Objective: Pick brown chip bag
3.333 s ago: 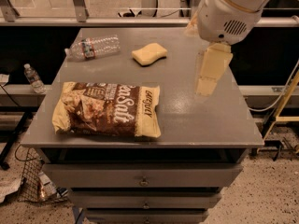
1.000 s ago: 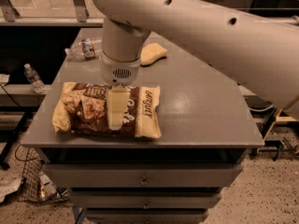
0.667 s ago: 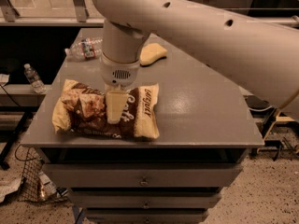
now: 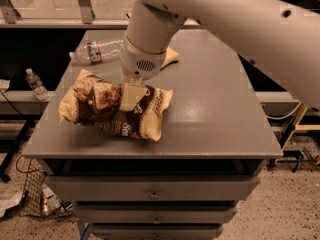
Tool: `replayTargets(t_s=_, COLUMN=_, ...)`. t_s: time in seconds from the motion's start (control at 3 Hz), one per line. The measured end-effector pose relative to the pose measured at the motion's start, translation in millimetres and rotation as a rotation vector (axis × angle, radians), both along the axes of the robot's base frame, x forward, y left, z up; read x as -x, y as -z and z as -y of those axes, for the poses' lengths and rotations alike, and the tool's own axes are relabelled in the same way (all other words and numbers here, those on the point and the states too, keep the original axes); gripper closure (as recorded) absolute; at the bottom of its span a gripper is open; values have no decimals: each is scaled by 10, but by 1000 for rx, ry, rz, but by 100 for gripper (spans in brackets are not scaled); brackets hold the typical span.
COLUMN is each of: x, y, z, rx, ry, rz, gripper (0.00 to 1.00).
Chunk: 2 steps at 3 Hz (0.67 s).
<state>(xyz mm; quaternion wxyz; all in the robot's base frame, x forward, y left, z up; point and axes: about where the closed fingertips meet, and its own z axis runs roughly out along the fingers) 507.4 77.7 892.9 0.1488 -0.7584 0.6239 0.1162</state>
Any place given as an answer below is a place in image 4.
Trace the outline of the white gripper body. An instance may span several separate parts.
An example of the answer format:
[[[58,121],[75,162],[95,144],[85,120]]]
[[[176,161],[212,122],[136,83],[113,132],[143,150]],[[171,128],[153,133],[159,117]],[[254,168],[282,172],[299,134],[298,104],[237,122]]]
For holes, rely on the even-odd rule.
[[[149,80],[160,73],[167,54],[167,42],[156,51],[137,47],[128,34],[124,35],[120,52],[120,64],[125,81]]]

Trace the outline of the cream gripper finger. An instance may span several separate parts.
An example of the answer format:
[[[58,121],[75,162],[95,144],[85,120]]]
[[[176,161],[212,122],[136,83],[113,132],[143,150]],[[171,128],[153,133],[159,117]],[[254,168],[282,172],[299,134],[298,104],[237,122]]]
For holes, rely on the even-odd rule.
[[[145,86],[126,83],[122,90],[120,110],[132,111],[146,93]]]

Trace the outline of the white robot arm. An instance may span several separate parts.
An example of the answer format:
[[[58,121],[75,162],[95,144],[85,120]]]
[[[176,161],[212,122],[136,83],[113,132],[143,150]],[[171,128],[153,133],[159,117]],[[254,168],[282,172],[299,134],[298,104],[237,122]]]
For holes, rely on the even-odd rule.
[[[281,0],[137,0],[121,48],[124,76],[157,75],[188,19],[320,111],[320,15]]]

